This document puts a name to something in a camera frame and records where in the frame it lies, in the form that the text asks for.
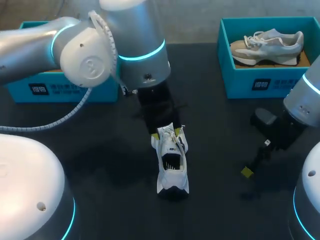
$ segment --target teal shoe box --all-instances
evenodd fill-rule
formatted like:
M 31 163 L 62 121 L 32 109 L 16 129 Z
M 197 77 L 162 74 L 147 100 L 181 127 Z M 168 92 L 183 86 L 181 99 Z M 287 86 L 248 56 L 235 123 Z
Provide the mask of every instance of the teal shoe box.
M 47 21 L 26 21 L 20 29 L 36 27 Z M 6 85 L 16 103 L 78 103 L 87 88 L 72 84 L 61 71 L 42 72 Z M 89 103 L 114 103 L 118 100 L 118 83 L 110 77 L 92 89 Z
M 320 25 L 314 17 L 223 18 L 217 43 L 222 78 L 229 99 L 284 98 L 308 67 L 236 68 L 230 44 L 258 31 L 304 34 L 304 52 L 312 64 L 320 55 Z

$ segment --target cardboard insert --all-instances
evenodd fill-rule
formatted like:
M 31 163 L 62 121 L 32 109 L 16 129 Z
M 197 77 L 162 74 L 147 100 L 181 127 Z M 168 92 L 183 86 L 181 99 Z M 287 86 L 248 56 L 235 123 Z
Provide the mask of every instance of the cardboard insert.
M 263 68 L 296 68 L 296 67 L 310 67 L 310 62 L 307 58 L 307 55 L 305 53 L 305 50 L 302 50 L 300 53 L 300 60 L 297 65 L 281 65 L 281 64 L 275 64 L 272 61 L 260 61 L 254 66 L 247 66 L 242 64 L 241 62 L 238 62 L 236 60 L 234 61 L 234 65 L 236 69 L 263 69 Z

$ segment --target white sneaker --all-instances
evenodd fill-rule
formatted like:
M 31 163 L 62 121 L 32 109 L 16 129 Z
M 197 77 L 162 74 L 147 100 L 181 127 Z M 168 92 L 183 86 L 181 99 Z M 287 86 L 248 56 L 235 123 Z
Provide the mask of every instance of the white sneaker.
M 189 194 L 189 181 L 187 175 L 188 143 L 183 127 L 178 136 L 171 123 L 158 128 L 159 140 L 151 137 L 151 145 L 156 150 L 159 161 L 159 174 L 157 179 L 157 193 L 167 190 L 182 190 Z
M 262 60 L 277 64 L 297 65 L 297 57 L 304 47 L 304 34 L 281 34 L 272 29 L 257 31 L 253 36 L 230 44 L 232 57 L 246 65 L 253 66 Z

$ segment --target black table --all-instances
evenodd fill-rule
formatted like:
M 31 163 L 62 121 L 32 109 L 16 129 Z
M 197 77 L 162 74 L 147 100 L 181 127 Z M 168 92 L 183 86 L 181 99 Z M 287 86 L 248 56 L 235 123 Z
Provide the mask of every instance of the black table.
M 261 198 L 245 200 L 241 176 L 263 144 L 249 124 L 256 107 L 279 114 L 281 99 L 228 100 L 216 44 L 169 45 L 169 83 L 189 144 L 189 198 L 157 197 L 158 160 L 135 96 L 116 104 L 87 105 L 67 123 L 23 133 L 48 146 L 60 159 L 82 220 L 82 240 L 243 239 L 289 240 L 287 212 L 304 159 L 320 141 L 308 128 L 256 175 Z M 37 126 L 59 119 L 71 105 L 15 105 L 0 90 L 2 125 Z

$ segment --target gray wall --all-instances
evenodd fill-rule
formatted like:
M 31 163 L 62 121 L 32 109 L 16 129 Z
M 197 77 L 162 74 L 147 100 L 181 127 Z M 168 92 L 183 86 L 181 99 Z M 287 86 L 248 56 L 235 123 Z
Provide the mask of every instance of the gray wall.
M 227 17 L 315 16 L 320 0 L 156 0 L 169 43 L 216 42 L 219 21 Z M 57 16 L 86 18 L 99 10 L 98 0 L 0 0 L 0 29 L 23 21 Z

